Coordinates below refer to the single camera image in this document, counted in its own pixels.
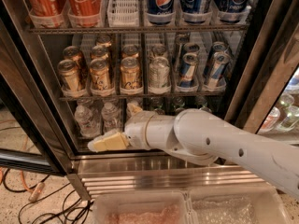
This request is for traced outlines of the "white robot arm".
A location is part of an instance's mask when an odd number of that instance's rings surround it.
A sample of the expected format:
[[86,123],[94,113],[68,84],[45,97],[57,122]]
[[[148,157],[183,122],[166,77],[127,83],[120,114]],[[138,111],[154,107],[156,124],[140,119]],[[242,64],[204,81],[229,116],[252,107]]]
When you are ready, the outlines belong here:
[[238,164],[277,189],[299,199],[299,148],[249,133],[201,109],[176,116],[141,110],[125,123],[88,143],[92,152],[160,149],[198,165],[218,158]]

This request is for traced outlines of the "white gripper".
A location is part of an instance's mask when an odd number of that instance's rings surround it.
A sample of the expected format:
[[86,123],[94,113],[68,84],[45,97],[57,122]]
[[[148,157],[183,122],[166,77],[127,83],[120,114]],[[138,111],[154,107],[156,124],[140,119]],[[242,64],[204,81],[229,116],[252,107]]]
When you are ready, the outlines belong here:
[[125,123],[124,133],[127,137],[123,133],[111,131],[90,141],[88,149],[92,152],[122,150],[129,144],[137,149],[149,149],[146,132],[152,117],[152,111],[142,111],[142,108],[137,105],[134,107],[132,116]]

